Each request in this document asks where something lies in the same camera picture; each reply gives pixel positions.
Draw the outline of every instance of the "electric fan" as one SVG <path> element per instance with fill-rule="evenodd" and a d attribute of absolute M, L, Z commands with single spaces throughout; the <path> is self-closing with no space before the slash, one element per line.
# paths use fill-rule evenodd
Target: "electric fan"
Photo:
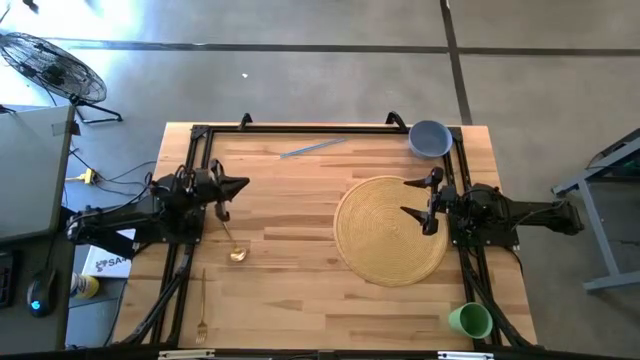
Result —
<path fill-rule="evenodd" d="M 0 35 L 0 53 L 24 77 L 69 99 L 83 123 L 122 121 L 119 113 L 95 105 L 107 98 L 107 87 L 98 74 L 61 48 L 38 37 L 14 32 Z M 116 117 L 85 120 L 78 106 L 89 106 Z"/>

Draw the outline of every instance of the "wooden plank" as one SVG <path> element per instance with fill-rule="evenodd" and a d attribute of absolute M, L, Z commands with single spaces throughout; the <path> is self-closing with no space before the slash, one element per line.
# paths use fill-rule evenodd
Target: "wooden plank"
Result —
<path fill-rule="evenodd" d="M 167 124 L 156 178 L 184 162 L 192 125 Z M 462 129 L 472 182 L 500 186 L 488 129 Z M 348 140 L 279 158 L 281 153 L 338 137 Z M 457 154 L 452 156 L 459 174 Z M 196 346 L 200 277 L 205 268 L 209 336 L 201 347 L 471 348 L 467 338 L 453 333 L 447 325 L 448 313 L 464 303 L 454 249 L 450 248 L 440 267 L 419 283 L 384 288 L 353 274 L 333 241 L 333 215 L 349 188 L 377 175 L 421 178 L 433 166 L 442 166 L 440 159 L 415 158 L 408 150 L 406 136 L 368 134 L 216 134 L 212 157 L 224 164 L 228 175 L 251 178 L 228 205 L 229 227 L 250 253 L 243 263 L 229 261 L 232 245 L 213 211 L 207 213 L 203 241 L 194 257 L 181 347 Z M 195 164 L 200 164 L 199 157 Z M 155 301 L 165 256 L 166 246 L 159 244 L 134 259 L 115 339 L 128 335 Z M 519 331 L 535 342 L 517 262 L 502 249 L 488 249 L 487 259 L 496 301 Z M 171 313 L 169 309 L 165 336 Z"/>

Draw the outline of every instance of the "green cup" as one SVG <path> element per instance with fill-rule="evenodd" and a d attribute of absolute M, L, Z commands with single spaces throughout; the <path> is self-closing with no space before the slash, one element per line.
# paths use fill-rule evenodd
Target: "green cup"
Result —
<path fill-rule="evenodd" d="M 467 303 L 449 314 L 449 326 L 462 335 L 483 339 L 493 328 L 489 310 L 478 303 Z"/>

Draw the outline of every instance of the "gray floor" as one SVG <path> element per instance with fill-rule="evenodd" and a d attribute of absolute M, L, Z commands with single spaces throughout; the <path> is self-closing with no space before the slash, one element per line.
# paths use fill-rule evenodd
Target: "gray floor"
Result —
<path fill-rule="evenodd" d="M 73 0 L 64 11 L 60 1 L 41 0 L 38 16 L 14 3 L 3 32 L 189 43 L 446 45 L 435 0 Z M 640 46 L 640 3 L 632 0 L 450 4 L 461 46 Z M 107 83 L 103 105 L 126 119 L 83 126 L 74 139 L 79 154 L 106 176 L 155 159 L 167 121 L 238 121 L 251 112 L 256 121 L 380 122 L 396 110 L 411 123 L 461 123 L 448 55 L 71 51 Z M 490 127 L 503 190 L 514 199 L 550 200 L 551 186 L 640 125 L 640 57 L 462 56 L 461 64 L 473 122 Z M 46 93 L 10 68 L 0 67 L 0 83 L 7 84 L 0 103 L 50 104 Z M 141 179 L 151 168 L 129 178 Z M 72 159 L 69 174 L 82 171 Z M 67 191 L 75 209 L 127 198 L 78 184 Z M 589 228 L 575 237 L 519 232 L 539 342 L 640 356 L 640 286 L 598 295 L 582 290 L 583 281 L 605 275 Z M 615 247 L 625 267 L 640 266 L 640 247 Z M 99 299 L 117 296 L 120 287 L 106 284 Z M 72 309 L 67 342 L 101 345 L 113 311 L 112 301 Z"/>

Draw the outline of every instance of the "woven placemat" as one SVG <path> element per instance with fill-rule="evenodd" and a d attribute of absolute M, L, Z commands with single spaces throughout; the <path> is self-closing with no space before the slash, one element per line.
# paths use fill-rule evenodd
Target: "woven placemat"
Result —
<path fill-rule="evenodd" d="M 437 214 L 438 233 L 422 235 L 422 227 L 400 209 L 424 209 L 429 190 L 403 184 L 405 179 L 380 176 L 354 186 L 342 198 L 333 221 L 338 250 L 360 277 L 382 286 L 409 285 L 440 265 L 449 231 Z"/>

